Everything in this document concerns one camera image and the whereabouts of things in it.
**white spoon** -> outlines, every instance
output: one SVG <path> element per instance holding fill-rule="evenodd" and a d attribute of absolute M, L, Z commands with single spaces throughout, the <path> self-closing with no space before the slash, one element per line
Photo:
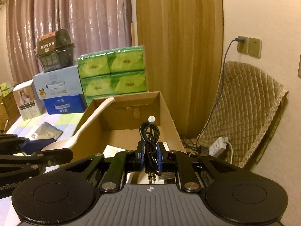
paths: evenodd
<path fill-rule="evenodd" d="M 82 134 L 82 132 L 91 124 L 91 122 L 94 121 L 95 118 L 99 116 L 99 114 L 103 112 L 103 110 L 114 101 L 115 99 L 113 97 L 110 97 L 103 101 L 101 105 L 98 106 L 98 108 L 92 113 L 92 115 L 90 115 L 90 117 L 85 121 L 85 123 L 78 129 L 78 131 L 72 137 L 56 141 L 50 145 L 47 145 L 42 150 L 72 148 L 76 144 L 79 135 Z"/>

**quilted headboard cover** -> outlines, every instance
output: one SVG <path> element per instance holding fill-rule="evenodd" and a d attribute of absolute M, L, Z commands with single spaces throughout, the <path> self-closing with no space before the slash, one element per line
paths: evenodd
<path fill-rule="evenodd" d="M 233 146 L 233 164 L 244 167 L 267 131 L 274 133 L 281 117 L 277 111 L 288 91 L 261 69 L 246 63 L 225 64 L 224 88 L 198 146 L 209 147 L 218 137 Z M 264 138 L 266 146 L 269 138 Z M 231 150 L 223 159 L 230 161 Z"/>

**power strip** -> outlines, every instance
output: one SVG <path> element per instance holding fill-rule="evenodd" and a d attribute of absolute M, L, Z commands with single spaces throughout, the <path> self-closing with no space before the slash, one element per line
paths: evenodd
<path fill-rule="evenodd" d="M 226 149 L 228 138 L 219 137 L 210 147 L 209 155 L 218 157 Z"/>

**round black motor cover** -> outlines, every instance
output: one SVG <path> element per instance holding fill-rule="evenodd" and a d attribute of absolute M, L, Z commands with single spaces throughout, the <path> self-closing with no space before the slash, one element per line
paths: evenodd
<path fill-rule="evenodd" d="M 35 224 L 62 224 L 89 210 L 94 189 L 76 173 L 46 173 L 18 185 L 12 204 L 18 216 Z"/>
<path fill-rule="evenodd" d="M 276 182 L 249 173 L 248 179 L 228 176 L 207 188 L 208 206 L 221 218 L 239 224 L 262 225 L 281 218 L 287 193 Z"/>

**checkered tablecloth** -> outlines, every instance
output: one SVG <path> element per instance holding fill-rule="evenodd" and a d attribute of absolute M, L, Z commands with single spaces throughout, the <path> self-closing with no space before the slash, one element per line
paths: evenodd
<path fill-rule="evenodd" d="M 48 115 L 44 113 L 41 116 L 23 121 L 20 117 L 7 131 L 7 133 L 17 134 L 18 137 L 30 137 L 34 131 L 45 121 L 64 131 L 58 140 L 69 138 L 73 135 L 74 130 L 82 118 L 83 113 Z M 0 199 L 0 225 L 15 226 L 20 220 L 11 204 L 11 197 Z"/>

